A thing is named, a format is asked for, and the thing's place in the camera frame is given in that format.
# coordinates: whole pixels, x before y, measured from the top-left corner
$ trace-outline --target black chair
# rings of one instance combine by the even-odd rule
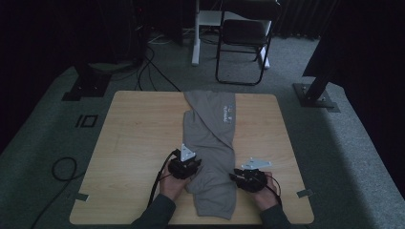
[[[226,19],[225,13],[233,12],[248,20]],[[220,83],[239,84],[239,85],[257,85],[262,81],[265,70],[268,48],[270,46],[272,29],[281,14],[281,6],[276,0],[224,0],[222,5],[222,17],[220,25],[220,35],[217,47],[217,66],[215,77]],[[264,21],[271,21],[267,31]],[[222,45],[243,46],[253,48],[254,51],[223,50]],[[262,48],[266,47],[265,56],[262,61],[260,77],[255,82],[239,82],[221,80],[218,77],[220,68],[221,52],[245,52],[255,53],[253,61],[258,60]]]

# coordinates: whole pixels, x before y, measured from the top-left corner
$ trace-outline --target human hand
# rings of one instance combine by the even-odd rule
[[[181,194],[182,189],[190,182],[190,178],[177,179],[173,177],[168,169],[169,163],[166,163],[163,174],[160,176],[160,193],[175,201]]]
[[[272,179],[273,174],[271,172],[265,172],[265,175],[267,178],[267,186],[271,188],[275,193],[277,193],[277,188],[276,186],[274,186]],[[266,187],[259,192],[249,194],[254,199],[256,205],[261,211],[265,211],[266,209],[278,204],[277,198]]]

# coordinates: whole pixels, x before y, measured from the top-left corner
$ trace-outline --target black sleeve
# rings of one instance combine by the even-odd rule
[[[131,225],[135,229],[165,228],[176,210],[176,204],[170,198],[159,194],[152,204]]]
[[[280,205],[275,205],[260,214],[265,229],[289,229],[291,223]]]

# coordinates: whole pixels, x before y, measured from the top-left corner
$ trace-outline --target wire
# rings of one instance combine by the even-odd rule
[[[276,193],[272,188],[268,187],[268,185],[267,185],[267,184],[264,184],[260,179],[258,179],[258,178],[256,178],[256,177],[253,177],[253,178],[256,179],[259,183],[265,185],[265,187],[266,187],[271,193],[274,194],[274,196],[275,196],[276,199],[277,199],[277,202],[278,202],[278,203],[280,204],[280,206],[283,208],[283,202],[281,201],[281,187],[280,187],[279,182],[278,182],[274,177],[271,177],[273,180],[276,181],[276,183],[277,183],[278,186],[279,186],[280,195],[277,195],[277,193]]]
[[[143,91],[143,88],[140,85],[140,80],[142,78],[142,74],[146,68],[150,68],[150,65],[152,65],[167,82],[169,82],[178,92],[181,92],[181,90],[164,73],[162,73],[161,70],[152,62],[152,60],[155,58],[155,51],[152,48],[150,48],[149,46],[147,48],[152,52],[152,57],[148,58],[146,55],[143,56],[147,61],[146,61],[146,64],[143,66],[142,70],[138,74],[138,80],[137,80],[137,84],[135,85],[135,90],[137,89],[137,87],[139,87],[139,89],[141,91]],[[155,84],[152,81],[152,76],[150,74],[150,70],[149,70],[149,80],[151,81],[152,87],[154,88],[154,90],[157,91],[157,88],[155,87]]]
[[[188,33],[190,33],[192,30],[193,30],[193,28],[186,29],[186,31],[182,34],[182,36],[185,37],[185,36],[186,36]],[[161,38],[166,38],[166,39],[168,39],[168,40],[163,41],[163,42],[155,42],[156,40],[159,40],[159,39],[161,39]],[[150,39],[150,40],[148,41],[148,44],[152,44],[152,45],[167,45],[167,44],[171,43],[172,41],[173,41],[173,40],[170,39],[169,37],[167,37],[166,35],[164,35],[164,34],[159,34],[159,35],[157,35],[156,37]]]
[[[123,79],[126,79],[126,78],[129,78],[129,77],[131,77],[132,75],[134,75],[134,74],[136,74],[136,73],[138,73],[138,71],[139,70],[136,70],[136,71],[134,71],[134,72],[131,72],[131,73],[128,73],[127,75],[124,75],[124,76],[121,76],[121,78],[112,78],[111,79],[111,81],[120,81],[120,80],[123,80]]]
[[[148,46],[148,49],[151,50],[152,53],[153,53],[154,56],[155,56],[155,52],[152,50],[152,48],[150,48],[150,47]],[[152,64],[152,66],[160,73],[160,75],[163,76],[164,79],[166,79],[167,82],[169,82],[174,88],[176,88],[178,92],[181,92],[181,90],[180,90],[169,78],[167,78],[166,75],[164,75],[164,74],[160,71],[160,69],[152,62],[152,60],[150,60],[150,59],[149,59],[148,57],[146,57],[146,56],[145,56],[145,58],[146,58],[146,59],[149,61],[149,63]]]
[[[155,182],[154,182],[154,184],[153,184],[153,187],[152,187],[152,190],[151,190],[151,195],[150,195],[150,197],[149,197],[149,201],[148,201],[148,206],[147,206],[147,207],[149,207],[149,206],[152,204],[153,197],[155,196],[156,188],[158,187],[159,181],[161,181],[163,178],[168,177],[168,176],[166,176],[166,177],[160,178],[160,177],[161,177],[161,174],[163,173],[164,167],[166,166],[166,164],[167,164],[167,162],[169,161],[170,157],[175,154],[175,152],[176,152],[176,151],[173,151],[172,153],[170,153],[170,155],[169,155],[169,156],[166,158],[166,160],[163,162],[163,165],[161,166],[161,169],[160,169],[160,171],[158,172],[158,175],[156,176]]]
[[[276,183],[277,183],[277,186],[279,187],[279,196],[281,195],[281,187],[280,187],[280,183],[277,181],[277,179],[275,179],[274,177],[271,177],[271,176],[269,176],[269,175],[266,175],[266,177],[270,177],[270,178],[272,178]]]
[[[70,174],[70,176],[68,178],[61,178],[56,174],[56,167],[57,165],[63,161],[63,160],[70,160],[73,164],[74,164],[74,168]],[[39,215],[36,217],[35,221],[33,222],[31,229],[33,229],[36,225],[36,223],[41,219],[41,217],[44,215],[44,213],[48,210],[48,208],[51,207],[51,205],[54,203],[54,201],[59,198],[59,196],[63,193],[63,191],[65,191],[65,189],[68,187],[68,185],[71,183],[72,180],[75,180],[77,178],[82,177],[85,173],[81,173],[79,175],[76,175],[76,171],[77,171],[77,162],[74,158],[66,156],[66,157],[62,157],[59,160],[57,160],[56,162],[53,163],[53,167],[52,167],[52,175],[53,178],[55,178],[58,181],[63,181],[66,182],[65,185],[63,185],[62,189],[60,189],[60,191],[51,199],[51,201],[48,202],[48,204],[42,209],[42,211],[39,213]]]
[[[159,181],[161,181],[161,180],[165,179],[166,177],[170,177],[170,176],[172,176],[172,175],[173,175],[173,174],[166,175],[166,176],[164,176],[164,177],[160,178],[160,179],[159,179]]]
[[[129,77],[130,75],[132,75],[134,70],[138,71],[139,67],[140,67],[139,63],[133,62],[129,65],[119,67],[119,68],[113,69],[113,70],[102,70],[102,69],[98,69],[95,67],[92,67],[92,69],[95,71],[95,73],[112,74],[113,77],[111,78],[111,81],[119,81],[119,80],[125,79],[125,78]],[[124,77],[115,78],[116,76],[114,74],[118,74],[118,73],[130,73],[130,74],[127,76],[124,76]]]

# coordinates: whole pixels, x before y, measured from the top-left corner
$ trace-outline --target chair leg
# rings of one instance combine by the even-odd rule
[[[221,34],[219,35],[220,38],[218,39],[218,45],[217,45],[217,65],[215,67],[215,78],[217,79],[218,82],[221,82],[220,78],[218,77],[218,71],[220,68],[220,57],[221,57]]]
[[[257,81],[257,83],[260,83],[260,81],[262,81],[263,72],[265,71],[266,60],[267,60],[267,56],[268,56],[269,47],[270,47],[270,42],[267,42],[265,56],[263,57],[263,61],[262,61],[262,69],[260,70],[260,78],[259,78],[259,81]]]
[[[220,68],[221,44],[219,43],[219,45],[218,45],[217,47],[218,47],[218,48],[217,48],[217,66],[216,66],[216,69],[215,69],[215,77],[216,77],[216,79],[217,79],[218,82],[224,83],[224,84],[235,84],[235,85],[255,86],[255,85],[259,84],[259,83],[262,81],[263,73],[264,73],[264,70],[265,70],[266,61],[262,61],[263,63],[262,63],[262,68],[261,68],[261,70],[260,70],[260,76],[259,76],[259,79],[258,79],[256,82],[253,82],[253,83],[246,83],[246,82],[238,82],[238,81],[226,81],[226,80],[221,80],[221,79],[218,77],[218,72],[219,72],[219,68]],[[267,44],[264,60],[267,59],[268,47],[269,47],[269,45]],[[261,51],[262,51],[262,48],[261,48],[261,49],[259,50],[259,52],[257,53],[256,58],[255,58],[255,61],[256,61],[256,60],[258,59],[258,57],[260,56]]]
[[[262,49],[263,49],[263,47],[261,47],[261,48],[257,51],[256,58],[254,58],[253,61],[257,61],[257,59],[259,58],[259,56],[260,56],[260,54],[261,54],[261,52],[262,52]]]

